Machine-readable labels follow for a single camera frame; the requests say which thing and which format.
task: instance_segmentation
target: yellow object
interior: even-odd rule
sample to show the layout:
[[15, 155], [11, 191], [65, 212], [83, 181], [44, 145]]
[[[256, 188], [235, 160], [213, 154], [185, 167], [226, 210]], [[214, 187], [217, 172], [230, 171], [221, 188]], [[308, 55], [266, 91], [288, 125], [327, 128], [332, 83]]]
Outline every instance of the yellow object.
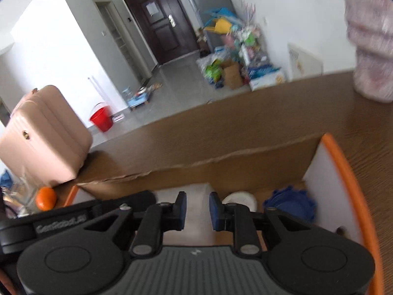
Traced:
[[217, 34], [228, 34], [231, 31], [232, 23], [223, 17], [213, 20], [216, 25], [214, 27], [205, 27], [205, 31], [214, 32]]
[[42, 187], [38, 190], [35, 197], [35, 204], [41, 211], [50, 211], [54, 208], [57, 201], [57, 195], [54, 189]]

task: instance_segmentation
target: blue gear-shaped object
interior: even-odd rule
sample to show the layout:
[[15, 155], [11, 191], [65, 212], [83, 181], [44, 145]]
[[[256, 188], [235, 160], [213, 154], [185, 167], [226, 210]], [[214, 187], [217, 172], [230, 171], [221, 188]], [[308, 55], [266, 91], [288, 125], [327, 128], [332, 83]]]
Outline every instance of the blue gear-shaped object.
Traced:
[[263, 202], [263, 207], [275, 207], [310, 223], [315, 219], [315, 201], [307, 196], [306, 190], [294, 190], [293, 186], [274, 190], [272, 197]]

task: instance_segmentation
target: red bucket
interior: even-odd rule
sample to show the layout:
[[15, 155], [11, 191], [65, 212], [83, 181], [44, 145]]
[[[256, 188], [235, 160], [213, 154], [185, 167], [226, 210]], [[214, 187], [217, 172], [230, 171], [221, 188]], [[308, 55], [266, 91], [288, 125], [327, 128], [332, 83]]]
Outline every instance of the red bucket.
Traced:
[[101, 131], [106, 132], [109, 130], [112, 125], [113, 121], [111, 118], [111, 109], [109, 106], [103, 105], [103, 103], [98, 103], [94, 108], [101, 105], [99, 108], [90, 118], [90, 122], [94, 123], [94, 125]]

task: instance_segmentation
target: dark brown door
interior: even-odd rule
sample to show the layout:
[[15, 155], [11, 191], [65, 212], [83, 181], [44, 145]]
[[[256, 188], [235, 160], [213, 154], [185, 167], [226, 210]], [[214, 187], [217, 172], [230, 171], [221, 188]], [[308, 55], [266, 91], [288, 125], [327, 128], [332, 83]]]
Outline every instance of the dark brown door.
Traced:
[[179, 0], [124, 0], [160, 64], [198, 50]]

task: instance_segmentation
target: gray ribbed panel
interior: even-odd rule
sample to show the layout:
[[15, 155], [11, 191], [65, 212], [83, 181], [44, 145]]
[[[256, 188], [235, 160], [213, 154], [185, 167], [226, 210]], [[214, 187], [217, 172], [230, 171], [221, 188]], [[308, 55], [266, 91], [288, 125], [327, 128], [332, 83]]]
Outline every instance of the gray ribbed panel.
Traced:
[[134, 261], [102, 294], [289, 295], [261, 263], [238, 258], [229, 247], [164, 247], [155, 258]]

